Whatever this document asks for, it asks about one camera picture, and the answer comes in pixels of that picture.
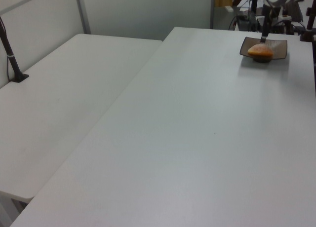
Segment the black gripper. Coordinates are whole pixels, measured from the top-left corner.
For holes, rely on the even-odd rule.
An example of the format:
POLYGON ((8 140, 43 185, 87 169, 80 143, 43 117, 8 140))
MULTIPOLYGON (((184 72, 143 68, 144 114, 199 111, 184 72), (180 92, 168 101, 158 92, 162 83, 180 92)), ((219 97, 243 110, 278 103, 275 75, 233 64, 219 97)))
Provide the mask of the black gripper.
POLYGON ((269 28, 271 26, 270 12, 271 12, 271 8, 268 5, 264 4, 262 7, 262 15, 264 16, 264 21, 263 21, 262 35, 260 38, 261 43, 265 43, 269 35, 269 28))

